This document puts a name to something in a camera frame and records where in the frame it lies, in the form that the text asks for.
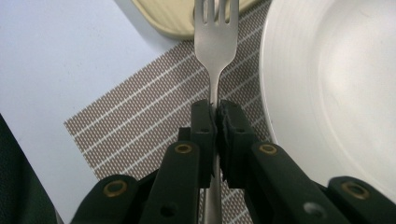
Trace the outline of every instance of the brown placemat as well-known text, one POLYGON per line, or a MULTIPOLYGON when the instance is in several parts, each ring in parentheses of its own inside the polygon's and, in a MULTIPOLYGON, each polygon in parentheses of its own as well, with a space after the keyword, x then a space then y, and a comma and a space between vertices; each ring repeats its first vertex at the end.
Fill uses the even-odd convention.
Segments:
MULTIPOLYGON (((240 104, 261 140, 269 140, 259 84, 263 1, 241 16, 238 49, 223 71, 219 96, 240 104)), ((190 107, 208 95, 208 73, 181 42, 64 125, 97 178, 125 174, 140 179, 157 169, 179 127, 190 126, 190 107)), ((251 223, 241 190, 222 185, 224 223, 251 223)))

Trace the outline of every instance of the placemat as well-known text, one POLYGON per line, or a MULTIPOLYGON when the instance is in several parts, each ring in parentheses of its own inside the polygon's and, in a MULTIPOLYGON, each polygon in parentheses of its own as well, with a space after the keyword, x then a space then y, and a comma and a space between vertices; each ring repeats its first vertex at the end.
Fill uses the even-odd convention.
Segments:
MULTIPOLYGON (((238 49, 224 69, 219 96, 240 104, 263 141, 270 140, 259 84, 263 1, 240 17, 238 49)), ((158 169, 179 127, 190 126, 191 104, 207 98, 208 73, 191 41, 181 42, 88 105, 64 126, 98 179, 124 174, 140 179, 158 169)), ((251 223, 243 191, 222 184, 224 223, 251 223)))

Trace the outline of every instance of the silver fork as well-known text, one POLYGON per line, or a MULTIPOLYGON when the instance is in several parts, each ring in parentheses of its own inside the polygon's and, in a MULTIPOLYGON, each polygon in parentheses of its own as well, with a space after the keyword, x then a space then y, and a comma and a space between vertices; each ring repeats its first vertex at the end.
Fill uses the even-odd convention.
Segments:
MULTIPOLYGON (((239 0, 230 0, 230 20, 226 22, 227 0, 219 0, 219 17, 216 18, 215 0, 195 0, 195 56, 209 73, 209 102, 215 113, 219 104, 219 78, 221 71, 233 60, 238 38, 239 0)), ((204 191, 203 223, 221 223, 221 195, 219 154, 215 149, 214 173, 210 188, 204 191)))

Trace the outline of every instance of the white tabletop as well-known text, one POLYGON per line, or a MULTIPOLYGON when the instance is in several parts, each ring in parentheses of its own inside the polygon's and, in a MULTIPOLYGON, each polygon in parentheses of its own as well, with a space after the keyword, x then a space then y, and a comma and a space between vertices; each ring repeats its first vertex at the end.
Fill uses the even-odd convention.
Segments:
POLYGON ((0 112, 65 223, 97 179, 64 122, 176 43, 129 0, 0 2, 0 112))

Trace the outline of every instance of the white plate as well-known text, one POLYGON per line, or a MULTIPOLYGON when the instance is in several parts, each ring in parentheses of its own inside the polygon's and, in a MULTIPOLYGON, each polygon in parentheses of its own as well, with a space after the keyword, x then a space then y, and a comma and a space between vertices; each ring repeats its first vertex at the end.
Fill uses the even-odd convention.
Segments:
POLYGON ((260 57, 273 140, 319 183, 396 202, 396 1, 275 0, 260 57))

